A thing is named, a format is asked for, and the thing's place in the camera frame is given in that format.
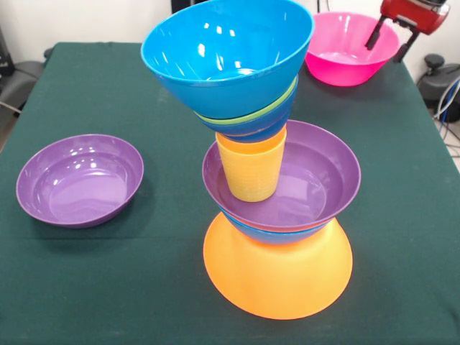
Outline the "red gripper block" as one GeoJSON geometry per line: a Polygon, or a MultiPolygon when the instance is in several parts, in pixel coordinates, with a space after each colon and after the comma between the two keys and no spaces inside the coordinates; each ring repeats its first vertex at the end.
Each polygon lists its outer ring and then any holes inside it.
{"type": "Polygon", "coordinates": [[[434,33],[446,20],[450,5],[446,1],[384,0],[380,7],[381,16],[372,30],[365,47],[372,50],[380,37],[380,29],[386,18],[411,28],[408,41],[401,45],[393,57],[393,63],[401,63],[417,40],[419,32],[425,35],[434,33]]]}

